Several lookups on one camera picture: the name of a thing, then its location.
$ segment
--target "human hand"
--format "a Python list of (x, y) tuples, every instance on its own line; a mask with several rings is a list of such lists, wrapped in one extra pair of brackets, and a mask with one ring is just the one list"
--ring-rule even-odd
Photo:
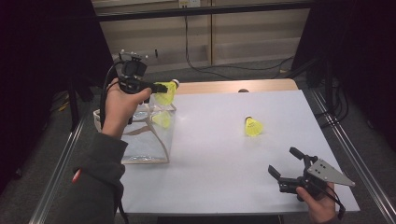
[[(334, 183), (327, 184), (330, 188), (334, 189)], [(334, 193), (329, 188), (327, 192), (334, 196)], [(335, 202), (327, 196), (320, 200), (315, 200), (312, 196), (302, 187), (297, 188), (298, 195), (308, 204), (309, 218), (312, 223), (322, 223), (329, 221), (335, 217)]]
[[(114, 78), (110, 85), (118, 81), (117, 78)], [(111, 86), (107, 91), (106, 119), (102, 133), (120, 139), (128, 124), (128, 119), (132, 117), (137, 106), (148, 99), (150, 95), (150, 88), (136, 94), (128, 94), (122, 91), (118, 84)]]

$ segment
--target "metal rail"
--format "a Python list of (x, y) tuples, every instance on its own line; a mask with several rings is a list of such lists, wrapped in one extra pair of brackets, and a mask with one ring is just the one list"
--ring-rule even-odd
[[(311, 91), (311, 92), (320, 110), (323, 113), (325, 113), (326, 106), (324, 103), (325, 100), (323, 95), (318, 91)], [(387, 193), (381, 188), (379, 183), (374, 178), (373, 174), (370, 172), (367, 165), (364, 163), (358, 150), (355, 148), (355, 146), (348, 138), (347, 133), (341, 127), (338, 120), (327, 113), (326, 113), (326, 120), (332, 123), (331, 127), (332, 130), (334, 131), (335, 136), (338, 138), (338, 141), (340, 142), (343, 150), (349, 157), (349, 160), (355, 167), (364, 185), (372, 195), (376, 205), (378, 206), (385, 220), (389, 224), (396, 224), (396, 210), (394, 208), (394, 205), (392, 204)]]
[(76, 146), (76, 142), (79, 138), (81, 130), (84, 126), (85, 120), (91, 112), (91, 102), (86, 103), (83, 109), (83, 116), (79, 120), (75, 130), (70, 133), (69, 138), (64, 146), (64, 151), (62, 152), (61, 158), (58, 160), (58, 164), (56, 165), (55, 170), (52, 173), (52, 176), (49, 180), (49, 183), (46, 186), (46, 189), (41, 196), (41, 199), (33, 212), (33, 215), (29, 221), (29, 224), (41, 224), (46, 220), (47, 214), (52, 205), (53, 199), (55, 198), (57, 189), (61, 182), (62, 176), (64, 174), (64, 169), (69, 163), (70, 156), (73, 152), (73, 149)]
[(170, 8), (151, 11), (134, 11), (134, 12), (115, 12), (115, 13), (100, 13), (94, 16), (78, 16), (78, 17), (63, 17), (63, 18), (49, 18), (49, 22), (70, 23), (70, 22), (93, 22), (93, 21), (129, 21), (141, 19), (155, 19), (167, 17), (185, 17), (185, 16), (200, 16), (200, 15), (215, 15), (227, 13), (241, 13), (241, 12), (256, 12), (256, 11), (276, 11), (276, 10), (291, 10), (311, 8), (315, 4), (328, 4), (336, 2), (345, 2), (346, 0), (325, 0), (314, 1), (305, 0), (299, 2), (281, 2), (281, 3), (264, 3), (255, 5), (238, 5), (238, 6), (224, 6), (224, 7), (188, 7), (188, 8)]

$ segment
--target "cable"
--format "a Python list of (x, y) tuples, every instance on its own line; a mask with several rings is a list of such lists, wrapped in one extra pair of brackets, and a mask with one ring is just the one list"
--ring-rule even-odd
[(108, 93), (108, 90), (110, 90), (110, 88), (111, 88), (112, 86), (114, 86), (114, 85), (116, 85), (116, 84), (119, 84), (119, 83), (120, 83), (120, 82), (117, 81), (117, 82), (115, 82), (115, 83), (110, 84), (110, 85), (107, 87), (106, 95), (107, 95), (107, 93)]
[(119, 210), (120, 210), (120, 215), (124, 219), (125, 224), (129, 224), (128, 215), (126, 215), (126, 213), (125, 213), (125, 211), (123, 210), (123, 207), (122, 207), (122, 201), (120, 201)]
[(338, 210), (338, 219), (341, 220), (343, 219), (344, 213), (346, 211), (346, 208), (344, 207), (344, 205), (341, 203), (340, 199), (338, 198), (337, 193), (335, 193), (335, 190), (330, 188), (329, 186), (327, 186), (327, 188), (329, 188), (333, 193), (334, 196), (332, 196), (329, 192), (327, 192), (327, 190), (324, 190), (322, 188), (320, 188), (318, 185), (316, 185), (314, 182), (310, 182), (311, 185), (315, 188), (320, 190), (322, 193), (324, 193), (327, 197), (329, 197), (330, 199), (332, 199), (335, 203), (337, 203), (340, 206), (340, 209)]
[[(337, 117), (339, 116), (339, 114), (341, 113), (341, 111), (343, 110), (343, 105), (341, 104), (341, 98), (340, 98), (340, 86), (337, 87), (333, 87), (336, 88), (336, 92), (335, 92), (335, 106), (334, 106), (334, 111), (338, 109), (338, 106), (340, 106), (340, 112), (338, 113)], [(326, 111), (322, 112), (322, 113), (318, 113), (318, 114), (314, 114), (316, 119), (319, 119), (320, 117), (322, 117), (325, 114), (329, 114), (330, 110), (327, 109)]]
[[(197, 72), (213, 74), (213, 75), (216, 75), (216, 76), (219, 76), (219, 77), (224, 77), (224, 78), (227, 78), (227, 79), (230, 79), (230, 80), (236, 80), (235, 78), (226, 77), (226, 76), (224, 76), (222, 74), (219, 74), (219, 73), (208, 72), (208, 71), (203, 71), (203, 70), (211, 69), (211, 68), (218, 68), (219, 67), (219, 68), (236, 68), (236, 69), (244, 69), (244, 70), (251, 70), (251, 71), (265, 71), (265, 70), (270, 70), (270, 69), (277, 68), (277, 67), (279, 67), (279, 69), (280, 69), (280, 66), (283, 63), (285, 63), (288, 60), (294, 58), (294, 56), (291, 56), (291, 57), (283, 60), (281, 63), (279, 63), (277, 65), (274, 65), (274, 66), (271, 66), (271, 67), (266, 67), (266, 68), (247, 68), (247, 67), (241, 67), (241, 66), (235, 66), (235, 65), (211, 65), (211, 66), (196, 68), (190, 62), (189, 38), (188, 38), (189, 22), (188, 22), (187, 16), (184, 17), (184, 22), (185, 22), (185, 25), (186, 25), (186, 61), (187, 61), (187, 64), (189, 65), (189, 67), (192, 68), (193, 70), (197, 71)], [(280, 74), (280, 72), (278, 72), (274, 77), (271, 77), (271, 79), (274, 79), (274, 78), (278, 77), (279, 74)]]
[(184, 22), (186, 23), (186, 61), (187, 61), (187, 64), (189, 65), (189, 67), (192, 68), (193, 70), (197, 71), (197, 72), (213, 74), (213, 75), (216, 75), (216, 76), (219, 76), (219, 77), (224, 77), (224, 78), (227, 78), (227, 79), (230, 79), (230, 80), (236, 80), (235, 78), (226, 77), (226, 76), (224, 76), (222, 74), (219, 74), (219, 73), (202, 71), (202, 70), (194, 67), (191, 64), (190, 55), (189, 55), (189, 39), (188, 39), (189, 24), (188, 24), (188, 21), (187, 21), (187, 16), (184, 17)]
[(111, 67), (108, 69), (106, 77), (105, 77), (105, 82), (103, 83), (103, 88), (102, 88), (102, 95), (100, 98), (100, 123), (101, 123), (101, 128), (103, 128), (103, 125), (105, 123), (105, 118), (106, 118), (106, 98), (107, 98), (107, 86), (109, 84), (110, 76), (113, 70), (116, 68), (116, 66), (120, 63), (123, 63), (123, 61), (118, 61), (116, 63), (113, 63)]
[(341, 118), (339, 118), (342, 113), (342, 103), (340, 103), (341, 110), (339, 111), (339, 113), (337, 113), (337, 116), (335, 116), (334, 119), (329, 120), (328, 122), (326, 122), (324, 124), (321, 124), (320, 129), (326, 128), (326, 127), (334, 125), (336, 123), (340, 123), (343, 119), (345, 119), (347, 117), (347, 115), (349, 113), (349, 102), (348, 102), (347, 95), (346, 95), (345, 91), (344, 90), (342, 90), (342, 91), (343, 91), (343, 95), (344, 95), (344, 101), (346, 102), (346, 112), (344, 113), (344, 115)]

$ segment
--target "sleeve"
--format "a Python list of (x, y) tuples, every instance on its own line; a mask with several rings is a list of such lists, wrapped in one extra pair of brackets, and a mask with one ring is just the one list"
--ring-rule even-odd
[(114, 223), (125, 167), (120, 164), (125, 148), (121, 140), (97, 133), (88, 157), (74, 169), (75, 177), (53, 223)]
[(340, 219), (338, 219), (337, 216), (335, 216), (332, 219), (330, 219), (329, 221), (322, 222), (322, 223), (316, 223), (316, 224), (341, 224), (341, 221), (340, 221)]

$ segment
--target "shuttlecock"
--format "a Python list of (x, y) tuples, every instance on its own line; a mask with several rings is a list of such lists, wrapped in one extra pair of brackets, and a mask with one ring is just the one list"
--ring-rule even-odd
[(151, 117), (151, 121), (153, 123), (158, 124), (165, 129), (169, 128), (169, 126), (171, 125), (171, 119), (171, 115), (166, 110)]
[(154, 94), (154, 98), (158, 102), (158, 104), (172, 104), (179, 82), (176, 79), (173, 79), (170, 82), (156, 82), (155, 84), (164, 85), (168, 89), (168, 92), (158, 92)]
[(262, 132), (262, 124), (252, 117), (247, 117), (245, 123), (245, 133), (247, 135), (256, 136)]

